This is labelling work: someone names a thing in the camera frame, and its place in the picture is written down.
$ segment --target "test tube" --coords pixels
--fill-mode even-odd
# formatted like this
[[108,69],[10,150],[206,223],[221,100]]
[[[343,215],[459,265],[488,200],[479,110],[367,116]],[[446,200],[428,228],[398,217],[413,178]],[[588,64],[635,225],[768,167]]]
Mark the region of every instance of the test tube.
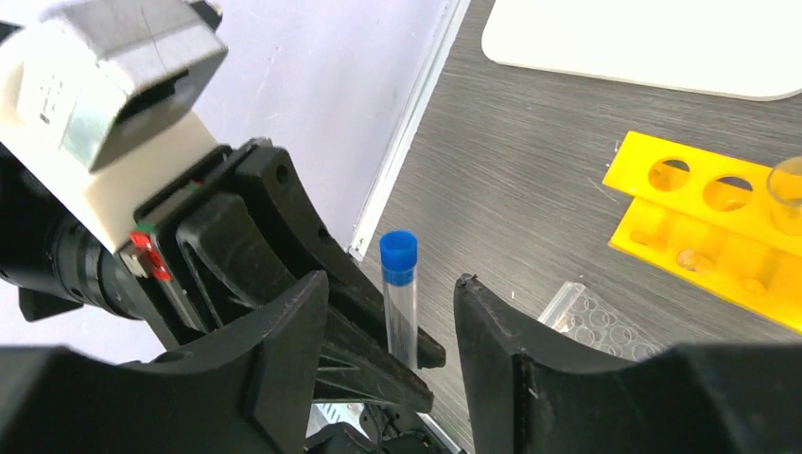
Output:
[[415,270],[418,238],[396,230],[379,240],[384,277],[384,312],[390,354],[412,370],[418,368],[418,303]]
[[802,236],[802,156],[776,165],[769,174],[768,188],[776,228],[788,235]]

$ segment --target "table surface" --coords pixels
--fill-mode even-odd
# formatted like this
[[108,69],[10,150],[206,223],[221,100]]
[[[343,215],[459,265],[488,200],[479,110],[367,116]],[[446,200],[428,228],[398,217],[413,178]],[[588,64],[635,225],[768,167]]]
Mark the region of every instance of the table surface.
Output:
[[[376,232],[419,236],[420,323],[448,353],[422,376],[444,428],[472,447],[451,300],[463,272],[533,317],[565,281],[585,283],[666,344],[798,340],[611,250],[630,198],[602,177],[627,131],[772,166],[800,154],[802,97],[757,103],[501,66],[480,46],[492,5],[472,1]],[[378,278],[373,245],[363,267]]]

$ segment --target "blue cap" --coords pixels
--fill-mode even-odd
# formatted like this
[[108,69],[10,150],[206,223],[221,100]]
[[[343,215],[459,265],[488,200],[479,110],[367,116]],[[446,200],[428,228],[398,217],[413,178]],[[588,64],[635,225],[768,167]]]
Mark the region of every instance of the blue cap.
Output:
[[405,286],[415,278],[418,264],[418,238],[406,230],[395,230],[378,241],[384,280],[394,286]]

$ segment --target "clear plastic well plate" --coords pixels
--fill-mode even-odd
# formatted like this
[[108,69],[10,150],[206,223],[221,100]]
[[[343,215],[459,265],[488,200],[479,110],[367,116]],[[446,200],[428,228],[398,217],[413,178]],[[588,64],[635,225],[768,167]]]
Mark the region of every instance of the clear plastic well plate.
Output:
[[632,361],[642,361],[666,348],[576,282],[563,284],[538,321],[577,342]]

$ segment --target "white wall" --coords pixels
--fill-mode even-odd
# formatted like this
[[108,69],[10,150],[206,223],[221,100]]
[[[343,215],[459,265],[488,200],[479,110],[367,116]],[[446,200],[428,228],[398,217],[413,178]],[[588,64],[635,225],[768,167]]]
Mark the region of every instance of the white wall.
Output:
[[[0,0],[0,18],[35,21],[54,0]],[[345,248],[447,0],[218,0],[230,53],[196,106],[223,143],[268,136],[289,150]],[[25,323],[0,283],[0,344],[67,343],[111,361],[161,351],[148,327],[85,308]]]

